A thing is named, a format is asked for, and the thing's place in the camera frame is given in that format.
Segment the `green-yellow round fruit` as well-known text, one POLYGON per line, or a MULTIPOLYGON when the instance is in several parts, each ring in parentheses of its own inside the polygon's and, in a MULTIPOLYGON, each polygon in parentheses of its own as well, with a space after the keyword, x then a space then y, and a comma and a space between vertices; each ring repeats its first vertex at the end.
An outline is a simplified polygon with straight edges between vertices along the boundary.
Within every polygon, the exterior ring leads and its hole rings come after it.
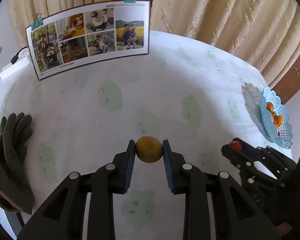
POLYGON ((140 137, 135 146, 136 155, 144 163, 155 163, 162 157, 162 144, 154 137, 140 137))

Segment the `light blue lace basket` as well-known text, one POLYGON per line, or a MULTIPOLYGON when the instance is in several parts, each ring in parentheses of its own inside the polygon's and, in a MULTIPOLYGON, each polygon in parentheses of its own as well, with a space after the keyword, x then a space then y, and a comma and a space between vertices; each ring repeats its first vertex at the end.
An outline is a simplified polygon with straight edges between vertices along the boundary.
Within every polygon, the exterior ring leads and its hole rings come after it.
POLYGON ((278 146, 290 150, 293 147, 293 133, 289 116, 280 97, 269 87, 263 88, 260 110, 262 125, 268 137, 278 146))

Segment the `orange in basket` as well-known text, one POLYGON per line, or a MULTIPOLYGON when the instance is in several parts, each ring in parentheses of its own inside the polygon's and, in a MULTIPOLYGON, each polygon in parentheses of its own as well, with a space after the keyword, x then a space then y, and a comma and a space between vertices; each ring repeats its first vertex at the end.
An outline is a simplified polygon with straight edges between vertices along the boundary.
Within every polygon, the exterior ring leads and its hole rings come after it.
POLYGON ((274 105, 271 102, 266 103, 266 109, 270 112, 274 111, 274 105))
POLYGON ((276 128, 280 128, 283 124, 284 118, 281 115, 277 115, 276 118, 274 118, 274 125, 276 128))

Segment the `dark olive gloves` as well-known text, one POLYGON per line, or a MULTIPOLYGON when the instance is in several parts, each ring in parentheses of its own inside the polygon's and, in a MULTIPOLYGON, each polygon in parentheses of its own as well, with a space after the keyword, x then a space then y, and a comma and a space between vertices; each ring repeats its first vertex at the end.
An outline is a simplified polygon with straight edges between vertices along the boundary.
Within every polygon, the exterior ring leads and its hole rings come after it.
POLYGON ((34 195, 24 162, 31 137, 32 116, 12 113, 0 122, 0 207, 8 212, 32 213, 34 195))

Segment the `white cloud-print tablecloth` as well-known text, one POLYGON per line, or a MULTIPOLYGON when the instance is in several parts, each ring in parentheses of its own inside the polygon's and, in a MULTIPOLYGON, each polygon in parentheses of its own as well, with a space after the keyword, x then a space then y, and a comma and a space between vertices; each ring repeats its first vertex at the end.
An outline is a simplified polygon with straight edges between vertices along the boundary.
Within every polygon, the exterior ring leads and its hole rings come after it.
POLYGON ((188 163, 239 171, 221 154, 239 137, 266 146, 258 105, 266 81, 208 44, 152 31, 149 54, 98 62, 42 81, 32 65, 0 80, 0 119, 33 117, 26 172, 41 204, 72 171, 96 171, 131 139, 167 139, 188 163))

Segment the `cream curtain right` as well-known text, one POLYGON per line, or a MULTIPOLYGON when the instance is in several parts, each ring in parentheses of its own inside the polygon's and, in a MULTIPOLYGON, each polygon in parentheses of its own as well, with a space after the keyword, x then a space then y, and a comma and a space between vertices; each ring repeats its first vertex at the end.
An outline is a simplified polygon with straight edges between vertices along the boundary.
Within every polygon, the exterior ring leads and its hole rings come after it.
POLYGON ((257 68, 270 87, 300 55, 296 0, 153 0, 151 29, 227 51, 257 68))

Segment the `white power strip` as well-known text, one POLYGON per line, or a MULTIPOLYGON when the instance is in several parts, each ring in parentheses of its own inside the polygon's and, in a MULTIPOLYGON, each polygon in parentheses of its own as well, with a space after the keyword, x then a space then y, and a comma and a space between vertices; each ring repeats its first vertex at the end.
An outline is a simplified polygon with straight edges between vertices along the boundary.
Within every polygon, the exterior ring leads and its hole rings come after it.
POLYGON ((5 79, 16 71, 20 70, 23 67, 31 64, 31 55, 28 47, 24 47, 19 50, 14 57, 12 57, 10 63, 2 68, 0 72, 0 79, 5 79))

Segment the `photo collage board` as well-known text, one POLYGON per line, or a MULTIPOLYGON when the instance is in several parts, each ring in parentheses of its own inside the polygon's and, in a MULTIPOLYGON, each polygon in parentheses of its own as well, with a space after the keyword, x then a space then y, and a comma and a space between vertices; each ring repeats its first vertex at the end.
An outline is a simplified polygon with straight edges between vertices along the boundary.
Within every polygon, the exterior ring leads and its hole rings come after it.
POLYGON ((26 28, 38 80, 95 62, 149 53, 150 2, 112 1, 67 9, 26 28))

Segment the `brown wooden door frame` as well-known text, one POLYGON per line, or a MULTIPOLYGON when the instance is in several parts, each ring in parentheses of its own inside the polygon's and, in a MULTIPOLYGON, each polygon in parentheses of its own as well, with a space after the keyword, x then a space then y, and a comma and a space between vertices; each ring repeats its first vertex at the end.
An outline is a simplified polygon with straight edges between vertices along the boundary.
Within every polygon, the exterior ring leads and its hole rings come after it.
POLYGON ((283 105, 300 90, 300 56, 273 90, 280 97, 283 105))

